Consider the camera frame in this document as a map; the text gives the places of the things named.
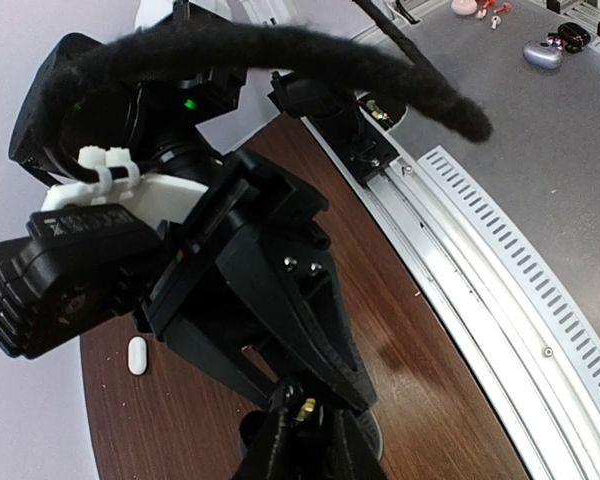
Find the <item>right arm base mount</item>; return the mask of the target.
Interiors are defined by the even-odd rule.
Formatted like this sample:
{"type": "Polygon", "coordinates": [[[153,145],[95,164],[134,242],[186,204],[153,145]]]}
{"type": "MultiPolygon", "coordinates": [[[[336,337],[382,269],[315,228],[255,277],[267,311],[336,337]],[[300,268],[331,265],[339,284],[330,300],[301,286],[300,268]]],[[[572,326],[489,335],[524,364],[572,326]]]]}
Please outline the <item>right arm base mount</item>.
{"type": "Polygon", "coordinates": [[[306,119],[355,180],[365,185],[398,157],[397,150],[365,118],[354,93],[296,72],[271,76],[270,100],[292,118],[306,119]]]}

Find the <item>black round cap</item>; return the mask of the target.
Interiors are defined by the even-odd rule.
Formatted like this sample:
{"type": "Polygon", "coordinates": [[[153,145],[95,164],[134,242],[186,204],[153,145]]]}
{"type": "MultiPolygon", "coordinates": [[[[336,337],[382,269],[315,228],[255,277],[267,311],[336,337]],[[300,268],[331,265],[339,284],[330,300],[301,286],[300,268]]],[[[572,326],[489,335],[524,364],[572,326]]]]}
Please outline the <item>black round cap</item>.
{"type": "MultiPolygon", "coordinates": [[[[300,419],[300,404],[307,398],[308,396],[296,378],[287,378],[279,381],[274,393],[269,398],[267,407],[263,411],[254,410],[250,412],[241,421],[238,441],[241,457],[244,458],[246,456],[248,448],[264,425],[266,415],[274,407],[285,404],[289,404],[292,408],[296,407],[296,410],[291,411],[292,445],[299,446],[301,450],[305,450],[306,452],[308,452],[310,447],[326,446],[329,440],[329,433],[326,430],[326,426],[330,415],[324,406],[316,403],[312,410],[305,413],[303,419],[300,419]]],[[[354,419],[372,453],[377,460],[381,460],[384,451],[384,442],[376,416],[371,410],[366,410],[354,416],[354,419]]]]}

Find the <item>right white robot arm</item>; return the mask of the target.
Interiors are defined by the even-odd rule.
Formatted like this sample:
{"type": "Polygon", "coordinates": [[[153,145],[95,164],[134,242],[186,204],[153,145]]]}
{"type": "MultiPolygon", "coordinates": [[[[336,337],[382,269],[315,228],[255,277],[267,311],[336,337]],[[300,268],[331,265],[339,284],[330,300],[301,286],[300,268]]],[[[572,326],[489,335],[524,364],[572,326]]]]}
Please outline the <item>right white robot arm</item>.
{"type": "Polygon", "coordinates": [[[265,157],[216,153],[200,95],[118,80],[50,110],[52,76],[98,42],[71,33],[40,66],[9,145],[49,187],[0,246],[0,346],[37,358],[131,314],[137,328],[254,404],[277,381],[361,413],[376,393],[353,339],[313,186],[265,157]]]}

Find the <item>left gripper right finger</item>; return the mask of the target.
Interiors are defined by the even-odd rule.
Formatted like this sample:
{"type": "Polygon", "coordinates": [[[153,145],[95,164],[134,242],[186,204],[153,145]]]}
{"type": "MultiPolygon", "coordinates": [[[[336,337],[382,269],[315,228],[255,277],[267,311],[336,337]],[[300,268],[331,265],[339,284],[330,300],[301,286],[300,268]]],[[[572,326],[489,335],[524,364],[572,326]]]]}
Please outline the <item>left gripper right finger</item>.
{"type": "Polygon", "coordinates": [[[327,479],[388,479],[383,466],[383,437],[375,415],[337,410],[333,416],[325,476],[327,479]]]}

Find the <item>white earbud charging case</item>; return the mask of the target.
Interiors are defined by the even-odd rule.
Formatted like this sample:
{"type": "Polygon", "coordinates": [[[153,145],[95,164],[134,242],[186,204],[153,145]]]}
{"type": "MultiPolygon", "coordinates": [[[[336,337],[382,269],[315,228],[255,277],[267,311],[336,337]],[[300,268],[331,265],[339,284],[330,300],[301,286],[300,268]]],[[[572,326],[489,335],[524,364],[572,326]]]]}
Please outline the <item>white earbud charging case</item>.
{"type": "Polygon", "coordinates": [[[131,338],[127,345],[127,368],[134,376],[144,375],[148,368],[148,346],[141,336],[131,338]]]}

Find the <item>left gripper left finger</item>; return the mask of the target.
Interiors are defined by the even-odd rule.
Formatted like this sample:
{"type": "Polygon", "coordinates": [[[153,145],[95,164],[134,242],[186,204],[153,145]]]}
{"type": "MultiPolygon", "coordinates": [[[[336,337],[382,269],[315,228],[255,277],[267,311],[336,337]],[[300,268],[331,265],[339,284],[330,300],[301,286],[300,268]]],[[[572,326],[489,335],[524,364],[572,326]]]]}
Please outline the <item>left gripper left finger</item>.
{"type": "Polygon", "coordinates": [[[232,479],[291,479],[290,432],[287,407],[247,414],[240,424],[240,440],[246,450],[232,479]]]}

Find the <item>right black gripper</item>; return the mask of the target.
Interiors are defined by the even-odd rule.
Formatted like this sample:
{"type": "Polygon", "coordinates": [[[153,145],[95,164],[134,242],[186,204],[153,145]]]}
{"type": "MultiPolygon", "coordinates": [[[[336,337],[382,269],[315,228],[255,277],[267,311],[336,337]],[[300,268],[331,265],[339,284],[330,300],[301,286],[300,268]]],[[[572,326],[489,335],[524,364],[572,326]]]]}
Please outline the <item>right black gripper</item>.
{"type": "Polygon", "coordinates": [[[134,321],[178,356],[260,408],[274,382],[241,349],[281,345],[339,407],[370,408],[376,393],[353,340],[330,239],[329,207],[312,185],[240,151],[184,223],[173,255],[134,321]]]}

